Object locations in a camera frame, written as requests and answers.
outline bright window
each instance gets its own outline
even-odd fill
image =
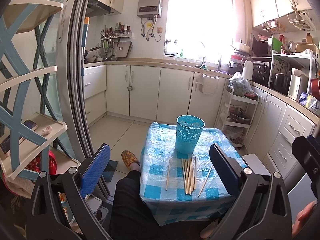
[[[233,0],[169,0],[167,54],[216,62],[230,51],[234,29]]]

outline beige countertop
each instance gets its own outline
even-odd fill
[[[177,60],[161,60],[161,59],[149,59],[149,58],[124,58],[121,61],[105,61],[105,62],[94,62],[94,63],[88,63],[84,64],[84,67],[92,67],[92,66],[99,66],[99,65],[136,65],[136,66],[150,66],[150,67],[163,67],[163,68],[171,68],[171,69],[180,69],[180,70],[186,70],[186,71],[193,71],[197,73],[204,73],[208,76],[218,76],[222,78],[231,78],[232,75],[222,73],[215,70],[203,70],[199,69],[198,67],[195,67],[196,64],[190,63],[190,62],[183,62],[183,61],[177,61]],[[269,94],[279,98],[280,100],[284,101],[303,115],[305,115],[307,118],[309,118],[312,122],[314,122],[316,125],[320,126],[320,118],[317,117],[315,114],[310,112],[308,109],[306,109],[304,106],[300,105],[297,101],[286,97],[283,94],[280,94],[277,91],[272,90],[271,88],[262,86],[258,83],[249,81],[249,83],[257,88],[260,88],[261,90],[268,92]]]

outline table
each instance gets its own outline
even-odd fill
[[[198,197],[212,162],[209,158],[210,146],[219,145],[228,157],[235,158],[245,168],[245,162],[225,137],[215,128],[204,128],[193,158],[197,157],[196,190],[186,195],[181,160],[175,152],[176,126],[154,122],[148,131],[145,147],[140,157],[141,181],[140,197],[150,208],[159,225],[177,221],[217,218],[231,206],[234,197],[228,194],[214,167],[208,181]],[[171,157],[169,184],[165,190]]]

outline person's leg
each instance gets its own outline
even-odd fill
[[[110,236],[113,240],[169,239],[140,198],[141,169],[138,160],[128,151],[122,154],[122,157],[131,171],[116,185],[109,226]]]

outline teal plastic bin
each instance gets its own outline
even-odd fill
[[[177,153],[192,156],[205,123],[199,117],[182,115],[177,118],[176,150]]]

